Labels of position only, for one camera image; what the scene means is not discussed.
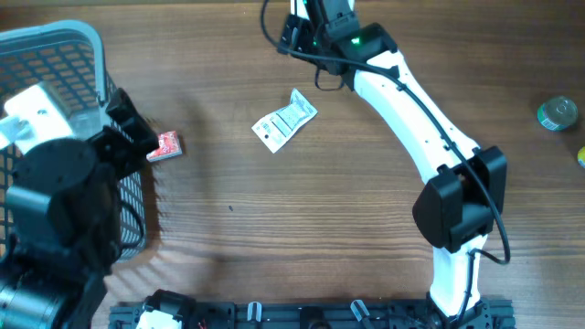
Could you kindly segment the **small red carton box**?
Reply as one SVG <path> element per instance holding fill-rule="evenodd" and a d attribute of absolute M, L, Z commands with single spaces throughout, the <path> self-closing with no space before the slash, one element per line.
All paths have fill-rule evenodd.
<path fill-rule="evenodd" d="M 176 131 L 160 133 L 158 135 L 158 143 L 159 147 L 146 156 L 146 159 L 149 162 L 164 160 L 179 156 L 183 153 L 179 136 Z"/>

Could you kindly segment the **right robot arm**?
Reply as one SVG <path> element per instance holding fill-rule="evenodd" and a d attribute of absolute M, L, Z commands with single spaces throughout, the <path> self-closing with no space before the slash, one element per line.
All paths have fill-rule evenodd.
<path fill-rule="evenodd" d="M 412 208 L 433 252 L 433 280 L 420 311 L 403 304 L 391 322 L 422 328 L 508 328 L 509 302 L 484 298 L 480 262 L 502 220 L 507 163 L 496 147 L 462 133 L 414 78 L 404 55 L 379 24 L 359 23 L 351 1 L 294 1 L 275 43 L 282 54 L 340 78 L 366 101 L 403 144 L 424 184 Z"/>

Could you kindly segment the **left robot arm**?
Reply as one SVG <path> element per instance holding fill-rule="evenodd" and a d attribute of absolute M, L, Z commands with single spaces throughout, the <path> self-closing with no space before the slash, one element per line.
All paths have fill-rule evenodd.
<path fill-rule="evenodd" d="M 14 220 L 1 259 L 4 328 L 88 328 L 104 280 L 128 248 L 118 189 L 141 170 L 158 138 L 125 90 L 106 112 L 113 125 L 81 139 L 59 93 L 40 82 L 5 103 L 1 135 L 21 159 L 5 205 Z"/>

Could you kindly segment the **black red snack packet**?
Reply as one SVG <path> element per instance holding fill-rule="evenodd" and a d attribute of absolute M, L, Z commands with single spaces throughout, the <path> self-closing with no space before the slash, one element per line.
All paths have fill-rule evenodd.
<path fill-rule="evenodd" d="M 260 118 L 251 129 L 275 154 L 317 113 L 302 93 L 293 89 L 287 106 Z"/>

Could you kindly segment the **yellow capped bottle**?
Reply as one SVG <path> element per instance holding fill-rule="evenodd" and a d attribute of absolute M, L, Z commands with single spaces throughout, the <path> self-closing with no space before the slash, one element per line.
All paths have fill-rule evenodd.
<path fill-rule="evenodd" d="M 585 147 L 581 147 L 577 155 L 578 162 L 581 167 L 585 167 Z"/>

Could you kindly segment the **silver tin can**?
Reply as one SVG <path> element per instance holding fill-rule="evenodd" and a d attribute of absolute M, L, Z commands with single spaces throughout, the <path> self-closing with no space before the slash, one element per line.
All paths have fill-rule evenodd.
<path fill-rule="evenodd" d="M 547 130 L 560 132 L 577 122 L 578 108 L 565 96 L 553 97 L 538 108 L 537 119 Z"/>

